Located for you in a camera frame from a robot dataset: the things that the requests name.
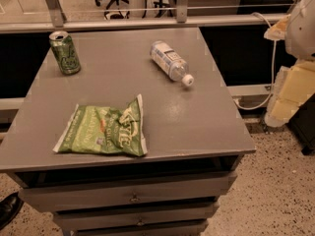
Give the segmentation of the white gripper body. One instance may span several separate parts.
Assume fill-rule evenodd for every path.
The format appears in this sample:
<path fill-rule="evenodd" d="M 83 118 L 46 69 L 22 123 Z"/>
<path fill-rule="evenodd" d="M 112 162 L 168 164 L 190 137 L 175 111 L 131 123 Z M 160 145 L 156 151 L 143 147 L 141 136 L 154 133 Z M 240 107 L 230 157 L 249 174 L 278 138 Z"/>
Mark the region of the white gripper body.
<path fill-rule="evenodd" d="M 290 13 L 285 50 L 296 59 L 315 60 L 315 0 L 300 0 Z"/>

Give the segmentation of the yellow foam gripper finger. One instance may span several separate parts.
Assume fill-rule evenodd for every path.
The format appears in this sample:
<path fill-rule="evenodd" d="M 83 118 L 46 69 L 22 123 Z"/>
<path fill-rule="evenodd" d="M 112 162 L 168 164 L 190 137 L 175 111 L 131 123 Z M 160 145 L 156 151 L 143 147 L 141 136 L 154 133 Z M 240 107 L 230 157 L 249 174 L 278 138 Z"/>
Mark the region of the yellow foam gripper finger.
<path fill-rule="evenodd" d="M 264 37 L 272 41 L 284 40 L 289 18 L 290 15 L 284 16 L 277 23 L 268 28 L 264 33 Z"/>
<path fill-rule="evenodd" d="M 290 68 L 281 66 L 264 122 L 273 128 L 286 124 L 314 93 L 314 61 L 297 60 Z"/>

